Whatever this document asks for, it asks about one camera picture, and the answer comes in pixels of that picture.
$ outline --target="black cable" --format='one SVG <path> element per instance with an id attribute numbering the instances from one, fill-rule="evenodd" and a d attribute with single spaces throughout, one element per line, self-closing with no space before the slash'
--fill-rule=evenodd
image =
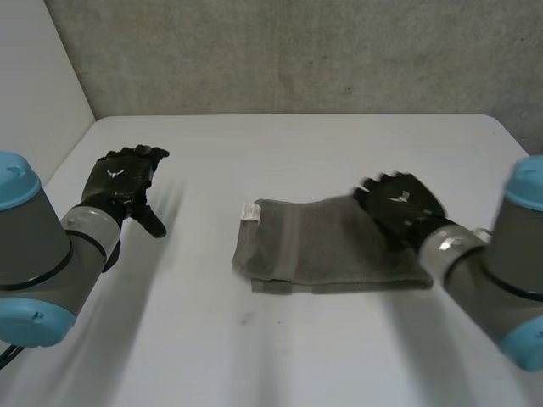
<path id="1" fill-rule="evenodd" d="M 23 351 L 23 347 L 11 345 L 0 355 L 0 370 L 9 365 L 9 363 Z"/>

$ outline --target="towel tag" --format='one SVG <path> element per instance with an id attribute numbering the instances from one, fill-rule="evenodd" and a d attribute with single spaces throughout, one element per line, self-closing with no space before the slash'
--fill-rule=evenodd
<path id="1" fill-rule="evenodd" d="M 244 208 L 241 211 L 241 220 L 256 220 L 260 222 L 260 205 L 256 203 L 244 203 Z"/>

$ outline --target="gray towel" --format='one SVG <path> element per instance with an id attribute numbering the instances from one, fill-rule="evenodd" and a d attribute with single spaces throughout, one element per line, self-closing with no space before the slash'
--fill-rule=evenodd
<path id="1" fill-rule="evenodd" d="M 429 288 L 410 249 L 391 251 L 351 196 L 315 203 L 258 200 L 260 221 L 242 220 L 234 270 L 264 293 L 346 293 Z"/>

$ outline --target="gloved robot hand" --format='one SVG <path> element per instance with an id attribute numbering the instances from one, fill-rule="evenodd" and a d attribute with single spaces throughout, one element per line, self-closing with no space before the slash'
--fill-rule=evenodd
<path id="1" fill-rule="evenodd" d="M 412 174 L 382 175 L 356 188 L 353 198 L 378 224 L 392 247 L 416 250 L 436 229 L 453 224 L 436 197 Z"/>
<path id="2" fill-rule="evenodd" d="M 147 189 L 159 162 L 170 153 L 162 148 L 137 146 L 110 151 L 97 161 L 88 177 L 81 206 L 93 206 L 111 215 L 119 224 L 132 217 L 153 237 L 166 229 L 147 205 Z"/>

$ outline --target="white table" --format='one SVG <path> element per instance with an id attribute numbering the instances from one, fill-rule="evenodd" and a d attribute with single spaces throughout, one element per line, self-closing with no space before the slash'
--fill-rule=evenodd
<path id="1" fill-rule="evenodd" d="M 161 146 L 150 201 L 58 346 L 0 372 L 1 406 L 541 405 L 542 374 L 512 366 L 438 287 L 272 296 L 232 273 L 244 201 L 307 202 L 363 176 L 416 174 L 468 227 L 490 226 L 525 152 L 471 114 L 119 117 L 97 122 L 47 186 L 59 215 L 95 160 Z"/>

